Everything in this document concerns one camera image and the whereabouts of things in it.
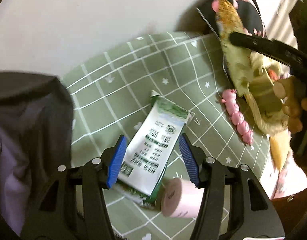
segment white grid lines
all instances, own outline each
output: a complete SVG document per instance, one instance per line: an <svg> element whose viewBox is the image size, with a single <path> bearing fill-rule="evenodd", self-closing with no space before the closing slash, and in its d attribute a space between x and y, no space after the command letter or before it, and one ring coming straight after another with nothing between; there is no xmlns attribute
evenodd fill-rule
<svg viewBox="0 0 307 240"><path fill-rule="evenodd" d="M263 136L261 136L261 141L260 141L259 149L258 149L258 152L257 152L257 154L256 154L256 159L255 159L254 166L252 167L252 170L255 168L255 165L256 165L256 162L257 162L257 157L258 157L258 153L259 153L259 151L260 151L260 146L261 146L261 143L262 143L262 139L263 139Z"/></svg>
<svg viewBox="0 0 307 240"><path fill-rule="evenodd" d="M207 98L207 100L208 100L208 102L213 106L213 108L215 108L216 111L217 111L219 114L221 114L221 113L219 112L219 110L213 105L213 103L210 102L209 98ZM225 122L226 122L229 126L231 126L231 124L230 124L226 119L224 119L224 120L225 120Z"/></svg>
<svg viewBox="0 0 307 240"><path fill-rule="evenodd" d="M167 58L167 60L168 60L168 63L169 63L169 65L170 65L170 67L171 67L171 70L172 70L172 73L173 73L173 75L174 75L174 78L175 78L175 81L176 81L176 84L177 84L177 86L178 86L178 88L180 88L180 90L185 94L185 96L192 102L192 104L194 105L194 106L196 106L196 104L191 100L191 98L181 89L181 87L179 86L179 84L178 84L178 80L177 80L177 77L176 77L176 75L175 75L175 72L174 72L174 70L173 70L173 68L172 68L172 65L171 65L171 62L170 62L170 60L169 60L169 57L168 57L168 55L167 55L167 53L166 53L166 51L164 50L164 53L165 53L165 55L166 55L166 58ZM197 82L199 82L198 81L199 79L197 78L197 76L196 76L196 79L194 79L193 81L195 82L195 81L197 81ZM208 118L204 115L204 113L197 107L197 109L202 113L202 115L206 118L206 120L211 124L211 126L213 126L212 125L212 123L208 120ZM188 126L188 129L197 137L197 135L191 130L191 128ZM208 151L208 153L212 156L212 154L210 153L210 151L207 149L207 147L203 144L203 142L199 139L199 141L201 142L201 144L206 148L206 150Z"/></svg>
<svg viewBox="0 0 307 240"><path fill-rule="evenodd" d="M184 84L183 86L181 86L181 88L182 88L182 87L185 87L185 86L187 86L187 85L189 85L189 84L191 84L191 83L193 83L193 82L195 82L195 81L196 81L196 80L192 80L192 81L188 82L187 84ZM177 88L177 89L175 89L175 90L172 90L171 92L169 92L169 93L167 93L167 94L165 94L165 95L163 95L163 96L166 97L166 96L172 94L173 92L178 91L179 89L180 89L180 88ZM93 131L93 132L89 132L89 133L86 133L86 134L80 136L78 139L76 139L75 141L73 141L73 142L71 143L71 145L75 144L76 142L78 142L79 140L81 140L82 138L84 138L84 137L86 137L86 136L89 136L89 135L92 135L92 134L94 134L94 133L100 132L101 130L103 130L103 129L105 129L105 128L107 128L107 127L109 127L109 126L111 126L111 125L113 125L113 124L115 124L115 123L117 123L117 122L119 122L119 121L121 121L121 120L127 118L127 117L129 117L129 116L132 115L132 114L137 113L138 111L141 111L142 109L144 109L144 108L146 108L146 107L148 107L148 106L150 106L150 104L147 104L147 105L143 106L142 108L137 109L137 110L133 111L132 113L127 114L126 116L121 117L121 118L119 118L118 120L115 120L114 122L112 122L112 123L110 123L110 124L108 124L108 125L106 125L106 126L100 128L100 129L98 129L98 130L95 130L95 131Z"/></svg>
<svg viewBox="0 0 307 240"><path fill-rule="evenodd" d="M245 150L247 150L247 144L246 144L245 147L244 147L243 153L242 153L241 156L240 156L240 159L239 159L239 162L238 162L237 165L236 165L236 168L238 167L238 165L241 164L241 158L243 157L243 154L244 154Z"/></svg>
<svg viewBox="0 0 307 240"><path fill-rule="evenodd" d="M116 71L118 71L118 70L120 70L120 69L122 69L122 68L124 68L124 67L126 67L126 66L128 66L128 65L130 65L130 64L133 64L133 63L135 63L136 61L138 61L138 60L140 60L140 59L145 59L145 58L147 58L147 57L150 57L150 56L152 56L152 55L155 55L155 54L157 54L157 53L160 53L160 52L162 52L163 50L175 48L175 47L177 47L177 46L178 46L178 45L175 44L175 45L166 47L166 48L164 48L164 49L161 49L161 50L157 50L157 51L155 51L155 52L152 52L152 53L150 53L150 54L148 54L148 55L145 55L145 56L143 56L143 57L140 57L140 58L138 58L137 60L136 60L136 59L135 59L135 60L132 60L131 62L128 62L128 63L126 63L125 65L122 65L122 66L120 66L120 67L118 67L118 68L116 68L116 69L114 69L114 70L108 72L107 74L105 74L105 75L103 75L103 76L97 78L97 79L94 80L92 83L89 83L89 84L83 86L82 88L78 89L77 91L75 91L75 92L72 93L72 94L76 94L77 92L81 91L82 89L84 89L84 88L86 88L86 87L92 85L94 82L97 82L98 80L100 80L100 79L102 79L102 78L104 78L104 77L106 77L106 76L109 76L110 74L112 74L112 73L114 73L114 72L116 72ZM73 84L71 84L70 86L68 86L67 89L70 88L72 85L76 84L77 82L79 82L80 80L82 80L82 79L85 78L85 77L86 77L86 76L83 76L82 78L80 78L79 80L77 80L76 82L74 82Z"/></svg>
<svg viewBox="0 0 307 240"><path fill-rule="evenodd" d="M204 97L207 98L206 95L205 95L205 93L203 92L203 90L202 90L201 87L200 87L200 84L199 84L199 81L198 81L198 76L197 76L196 67L195 67L194 61L193 61L193 59L192 59L192 57L191 57L191 54L190 54L190 52L189 52L189 49L188 49L187 44L185 44L185 47L186 47L186 50L187 50L187 52L188 52L188 54L189 54L189 58L190 58L190 60L191 60L191 63L192 63L192 65L193 65L193 68L194 68L194 71L195 71L195 76L196 76L196 80L197 80L198 87L199 87L201 93L203 93Z"/></svg>
<svg viewBox="0 0 307 240"><path fill-rule="evenodd" d="M129 48L131 49L131 51L134 50L130 42L128 42L128 46L129 46ZM142 62L142 64L143 64L144 69L146 70L147 76L149 76L151 82L155 85L155 87L156 87L156 89L158 90L158 92L162 95L163 93L161 92L161 90L160 90L159 87L157 86L156 82L155 82L154 79L152 78L151 74L149 73L149 70L148 70L148 68L147 68L147 66L146 66L146 62L144 61L144 59L141 59L141 62Z"/></svg>
<svg viewBox="0 0 307 240"><path fill-rule="evenodd" d="M87 73L88 73L88 72L87 72L87 69L86 69L86 67L85 67L84 64L81 64L81 68L82 68L82 71L84 72L84 74L87 74ZM88 80L89 82L91 81L90 76L87 76L87 80ZM97 87L97 89L98 89L100 95L103 97L103 96L104 96L104 93L103 93L103 90L101 89L99 83L96 82L95 85L96 85L96 87ZM108 107L108 109L109 109L109 111L110 111L112 117L117 121L118 118L117 118L116 114L114 113L114 111L113 111L113 109L112 109L112 107L111 107L111 105L110 105L108 99L107 99L107 98L104 98L104 102L105 102L106 106ZM130 141L130 137L129 137L129 135L127 134L127 132L125 131L125 129L123 128L123 126L121 125L121 123L118 121L117 124L118 124L119 128L121 129L121 131L122 131L122 132L124 133L124 135L126 136L126 138Z"/></svg>
<svg viewBox="0 0 307 240"><path fill-rule="evenodd" d="M254 143L260 148L260 145L254 140ZM260 149L260 152L261 152L261 155L266 159L267 158L267 155L265 155L265 153Z"/></svg>
<svg viewBox="0 0 307 240"><path fill-rule="evenodd" d="M134 229L132 229L132 230L129 230L129 231L123 233L121 236L129 235L130 233L132 233L132 232L134 232L134 231L136 231L136 230L138 230L138 229L140 229L140 228L145 227L145 226L148 225L152 220L154 220L156 217L158 217L160 214L161 214L161 212L159 212L158 214L154 215L151 219L149 219L149 220L148 220L146 223L144 223L143 225L138 226L138 227L136 227L136 228L134 228Z"/></svg>
<svg viewBox="0 0 307 240"><path fill-rule="evenodd" d="M221 222L224 222L228 215L229 215L229 213L227 215L225 215L225 217L221 220Z"/></svg>
<svg viewBox="0 0 307 240"><path fill-rule="evenodd" d="M151 35L148 35L148 36L151 39L151 42L155 46L156 50L159 51L159 48L157 46L157 42L155 42L154 38Z"/></svg>
<svg viewBox="0 0 307 240"><path fill-rule="evenodd" d="M175 161L177 161L178 159L180 158L180 156L177 156L177 158L175 158L171 163L169 163L168 165L167 165L167 168L169 167L169 166L171 166Z"/></svg>
<svg viewBox="0 0 307 240"><path fill-rule="evenodd" d="M195 141L195 143L196 142L200 142L204 147L205 147L205 149L207 150L207 152L210 154L210 156L211 157L213 157L212 156L212 154L211 154L211 152L207 149L207 147L204 145L204 143L198 138L198 136L194 133L194 131L193 130L191 130L191 128L190 127L188 127L188 129L193 133L193 135L195 135L196 136L196 138L197 138L197 141Z"/></svg>
<svg viewBox="0 0 307 240"><path fill-rule="evenodd" d="M178 39L184 39L184 38L186 38L186 37L185 37L185 36L183 36L183 37L177 37L177 38L175 38L175 39L178 40ZM167 40L157 41L157 42L154 42L154 40L153 40L152 38L151 38L151 40L153 41L153 44L156 46L156 49L159 50L156 44L163 43L163 42L166 42L166 41L172 41L173 39L167 39ZM152 45L152 44L143 46L143 47L141 47L141 48L139 48L139 49L136 49L136 50L134 50L134 51L132 51L132 52L140 51L140 50L142 50L142 49L145 49L145 48L150 47L151 45ZM111 63L113 63L113 62L115 62L115 61L117 61L117 60L120 60L120 59L122 59L122 58L124 58L124 57L126 57L126 56L128 56L128 55L131 55L132 52L128 52L127 54L122 55L122 56L120 56L120 57L114 59ZM98 70L100 70L100 69L102 69L102 68L104 68L105 66L108 66L108 65L109 65L109 63L107 63L107 64L105 64L105 65L103 65L103 66L101 66L101 67L99 67L99 68L97 68L97 69L91 71L90 73L88 73L87 76L91 75L92 73L95 73L96 71L98 71ZM80 79L78 79L77 81L75 81L74 83L72 83L71 85L69 85L69 86L67 87L67 89L70 88L70 87L72 87L73 85L77 84L79 81L83 80L85 77L86 77L86 76L81 77Z"/></svg>
<svg viewBox="0 0 307 240"><path fill-rule="evenodd" d="M185 44L185 47L186 47L186 49L187 49L187 51L188 51L189 57L191 58L190 52L189 52L188 47L187 47L187 42L184 42L184 44ZM164 53L165 53L165 55L166 55L166 57L167 57L168 63L169 63L170 66L171 66L169 57L168 57L168 55L167 55L165 49L164 49ZM197 78L196 68L195 68L195 65L194 65L194 62L193 62L192 58L191 58L191 61L192 61L192 64L193 64L193 67L194 67L194 70L195 70L195 74L196 74L196 79L195 79L195 80L198 82L198 86L199 86L201 92L203 93L203 95L205 96L204 92L202 91L202 89L201 89L201 87L200 87L200 84L199 84L199 81L198 81L198 78ZM177 86L179 87L179 84L178 84L176 75L175 75L175 73L174 73L174 71L173 71L173 68L171 67L171 69L172 69L172 73L173 73L173 75L174 75L174 77L175 77ZM188 99L195 105L195 103L191 100L191 98L189 98L189 96L188 96L183 90L181 90L181 91L182 91L182 92L188 97ZM218 111L218 109L210 102L210 100L209 100L208 98L207 98L207 100L208 100L209 103L217 110L217 112L218 112L220 115L222 115L222 113L220 113L220 112ZM205 116L205 114L204 114L198 107L197 107L197 109L201 112L201 114L205 117L205 119L212 125L212 127L215 129L215 131L216 131L216 132L218 133L218 135L221 137L221 139L222 139L224 142L226 142L225 139L221 136L221 134L217 131L217 129L213 126L213 124L208 120L208 118ZM230 148L230 146L228 146L228 148L229 148L229 149L232 151L232 153L236 156L236 154L235 154L234 151Z"/></svg>
<svg viewBox="0 0 307 240"><path fill-rule="evenodd" d="M195 219L192 219L187 225L185 225L181 230L179 230L177 233L175 233L172 236L172 239L174 239L177 235L179 235L182 231L184 231L187 227L189 227L193 222L195 222Z"/></svg>
<svg viewBox="0 0 307 240"><path fill-rule="evenodd" d="M264 166L263 166L262 171L261 171L261 173L260 173L260 174L263 174L263 172L264 172L264 169L265 169L266 163L267 163L268 158L269 158L269 155L270 155L270 153L269 153L269 152L270 152L270 147L268 148L268 152L267 152L267 156L266 156L265 164L264 164Z"/></svg>
<svg viewBox="0 0 307 240"><path fill-rule="evenodd" d="M115 68L114 68L113 64L110 63L110 62L111 62L111 59L110 59L108 53L105 52L105 53L104 53L104 56L106 57L106 60L108 61L108 63L109 63L109 65L110 65L111 69L114 70ZM127 86L128 91L130 92L131 96L134 98L134 100L135 100L135 102L137 103L137 105L138 105L140 108L142 108L142 105L139 103L139 100L138 100L137 97L135 96L134 92L132 91L132 89L130 88L130 86L128 86L128 82L127 82L127 80L126 80L126 78L125 78L123 72L121 71L121 69L118 70L118 73L120 74L121 79L123 80L123 82L124 82L125 85ZM142 112L143 112L145 115L147 115L147 113L146 113L146 111L145 111L144 109L142 109Z"/></svg>
<svg viewBox="0 0 307 240"><path fill-rule="evenodd" d="M114 231L116 231L119 235L121 235L121 233L113 226L113 224L111 224L111 226Z"/></svg>
<svg viewBox="0 0 307 240"><path fill-rule="evenodd" d="M109 207L109 206L111 206L111 205L113 205L113 204L115 204L115 203L117 203L117 202L123 200L124 198L125 198L125 196L122 196L121 198L118 198L118 199L116 199L116 200L114 200L114 201L108 203L108 204L106 205L106 207Z"/></svg>
<svg viewBox="0 0 307 240"><path fill-rule="evenodd" d="M73 101L74 101L75 105L76 105L77 107L79 107L79 102L78 102L77 97L74 95L72 98L73 98ZM102 151L99 149L97 143L95 142L95 139L93 138L92 134L90 133L89 126L88 126L88 124L87 124L87 122L86 122L85 117L83 116L82 111L81 111L81 110L78 110L78 113L79 113L79 116L80 116L81 121L82 121L82 123L83 123L83 126L85 127L86 132L88 133L88 136L90 137L90 141L91 141L92 144L94 145L94 147L95 147L95 149L97 150L99 156L101 156Z"/></svg>
<svg viewBox="0 0 307 240"><path fill-rule="evenodd" d="M187 33L185 33L185 32L183 32L184 34L186 34L187 35L187 37L189 38L189 40L191 41L191 38L190 38L190 36L187 34Z"/></svg>
<svg viewBox="0 0 307 240"><path fill-rule="evenodd" d="M212 125L209 126L209 127L207 128L207 130L205 130L205 132L204 132L201 136L199 136L199 138L197 138L196 141L194 141L193 145L194 145L197 141L200 141L200 139L210 130L211 127L213 127L213 125L219 120L219 118L221 118L221 116L222 116L222 114L223 114L224 112L225 112L225 111L223 111L223 112L220 114L220 116L218 116L217 119L212 123Z"/></svg>
<svg viewBox="0 0 307 240"><path fill-rule="evenodd" d="M248 152L248 154L250 155L250 157L253 159L253 160L255 160L255 157L254 156L252 156L252 154L250 153L250 151L246 148L246 151Z"/></svg>
<svg viewBox="0 0 307 240"><path fill-rule="evenodd" d="M149 219L149 217L147 217L147 215L141 210L141 208L133 202L133 205L139 210L139 212L146 218L150 221L150 223L155 227L157 228L165 237L167 237L169 240L172 240L164 231L162 231L153 221L152 219Z"/></svg>
<svg viewBox="0 0 307 240"><path fill-rule="evenodd" d="M190 108L189 111L192 111L194 110L197 106L200 106L203 102L207 101L210 97L212 97L215 93L217 93L218 91L215 90L214 92L212 92L209 96L207 96L205 99L203 99L202 101L200 101L198 104L196 104L194 107Z"/></svg>
<svg viewBox="0 0 307 240"><path fill-rule="evenodd" d="M183 163L185 163L184 160L183 160L183 158L182 158L182 156L181 156L181 154L179 154L176 150L174 150L174 151L175 151L175 153L178 155L178 157L181 159L181 161L182 161Z"/></svg>
<svg viewBox="0 0 307 240"><path fill-rule="evenodd" d="M174 43L178 44L178 43L176 42L175 38L174 38L170 33L168 33L168 34L170 35L170 37L172 38L172 40L174 41Z"/></svg>
<svg viewBox="0 0 307 240"><path fill-rule="evenodd" d="M227 141L226 145L223 147L223 149L221 150L221 152L219 153L219 155L217 156L217 158L216 158L216 159L218 159L218 158L219 158L219 156L222 154L222 152L224 151L224 149L226 148L226 146L227 146L227 145L228 145L228 143L230 142L231 138L234 136L234 134L235 134L236 130L237 130L237 127L235 127L235 129L234 129L233 133L231 134L231 136L230 136L229 140Z"/></svg>
<svg viewBox="0 0 307 240"><path fill-rule="evenodd" d="M143 79L143 78L145 78L145 77L147 77L147 76L151 76L151 75L153 75L153 74L159 73L160 71L163 71L163 70L165 70L165 69L167 69L167 68L168 68L168 67L164 67L164 68L161 68L161 69L159 69L159 70L157 70L157 71L155 71L155 72L152 72L152 73L150 73L150 74L148 74L148 75L142 76L142 77L140 77L140 78L138 78L138 79L136 79L136 80L134 80L134 81L128 83L127 85L124 85L124 86L118 88L117 90L115 90L115 91L113 91L113 92L110 92L109 94L107 94L107 95L105 95L105 96L103 96L103 97L100 97L100 98L98 98L98 99L96 99L96 100L94 100L94 101L92 101L92 102L90 102L90 103L88 103L88 104L86 104L86 105L80 107L80 109L83 109L83 108L85 108L85 107L87 107L87 106L90 106L91 104L93 104L93 103L95 103L95 102L97 102L97 101L99 101L99 100L101 100L101 99L103 99L103 98L105 98L105 97L107 97L107 96L110 96L110 95L114 94L115 92L118 92L119 90L121 90L121 89L123 89L123 88L125 88L125 87L127 87L127 86L129 86L129 85L131 85L131 84L133 84L133 83L136 83L136 82L138 82L139 80L141 80L141 79Z"/></svg>
<svg viewBox="0 0 307 240"><path fill-rule="evenodd" d="M207 52L207 54L208 54L209 61L210 61L211 65L212 65L212 71L213 71L213 73L215 73L215 69L214 69L214 67L213 67L212 60L211 60L211 58L210 58L209 52L208 52L208 50L207 50L207 47L206 47L206 45L205 45L204 39L202 38L201 40L202 40L203 45L204 45L204 47L205 47L205 50L206 50L206 52ZM218 89L217 89L217 82L216 82L216 77L215 77L215 75L214 75L214 81L215 81L216 90L218 91Z"/></svg>
<svg viewBox="0 0 307 240"><path fill-rule="evenodd" d="M181 61L178 61L178 62L172 64L171 66L173 66L173 67L174 67L174 66L177 66L177 65L179 65L179 64L181 64L181 63L184 63L184 62L186 62L186 61L192 60L193 58L197 58L197 57L200 57L200 56L205 55L205 54L207 54L206 51L201 52L201 53L198 53L198 54L196 54L196 55L193 55L192 57L188 57L188 58L185 58L185 59L183 59L183 60L181 60Z"/></svg>

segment green and white carton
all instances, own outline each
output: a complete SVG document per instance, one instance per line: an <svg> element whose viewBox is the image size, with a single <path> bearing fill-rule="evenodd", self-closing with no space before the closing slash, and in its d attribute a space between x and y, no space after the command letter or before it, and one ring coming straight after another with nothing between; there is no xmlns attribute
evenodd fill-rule
<svg viewBox="0 0 307 240"><path fill-rule="evenodd" d="M152 109L127 147L113 188L140 206L154 207L168 159L193 116L155 91Z"/></svg>

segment blue gripper pad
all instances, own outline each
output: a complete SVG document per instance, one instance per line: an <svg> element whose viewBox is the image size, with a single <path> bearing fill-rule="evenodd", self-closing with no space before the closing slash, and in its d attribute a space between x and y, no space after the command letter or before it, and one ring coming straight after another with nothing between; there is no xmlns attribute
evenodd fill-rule
<svg viewBox="0 0 307 240"><path fill-rule="evenodd" d="M123 158L127 150L127 138L124 135L119 137L117 144L114 147L114 154L108 166L108 179L106 184L111 188L116 183L118 174L121 168Z"/></svg>
<svg viewBox="0 0 307 240"><path fill-rule="evenodd" d="M184 159L185 166L190 178L190 181L195 184L196 187L198 187L199 184L199 169L198 165L193 157L193 154L189 148L189 145L187 141L189 142L186 135L182 134L179 137L179 149L180 153L182 155L182 158Z"/></svg>

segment green tablecloth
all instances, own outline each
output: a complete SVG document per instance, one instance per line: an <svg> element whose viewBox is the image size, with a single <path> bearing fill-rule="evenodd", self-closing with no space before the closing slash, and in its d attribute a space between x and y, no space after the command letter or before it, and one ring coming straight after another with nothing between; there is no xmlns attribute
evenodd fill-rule
<svg viewBox="0 0 307 240"><path fill-rule="evenodd" d="M225 165L246 163L260 178L269 142L242 99L238 102L253 129L253 146L245 146L234 130L219 103L221 92L229 88L222 60L213 34L173 32L138 37L74 68L62 79L75 107L72 165L100 156L120 134L132 139L150 111L150 94L155 90L196 114L186 128L195 146ZM178 145L165 177L189 179ZM113 190L104 194L117 233L130 239L189 239L194 219L165 218L159 210L139 208ZM222 230L228 220L229 195L226 189Z"/></svg>

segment pink cylindrical container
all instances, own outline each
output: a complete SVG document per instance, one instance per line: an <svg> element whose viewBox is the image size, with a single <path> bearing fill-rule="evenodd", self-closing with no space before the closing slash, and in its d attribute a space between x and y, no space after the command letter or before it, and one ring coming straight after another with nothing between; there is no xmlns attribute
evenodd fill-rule
<svg viewBox="0 0 307 240"><path fill-rule="evenodd" d="M161 211L165 217L197 217L203 193L203 188L196 188L188 180L172 179L165 189Z"/></svg>

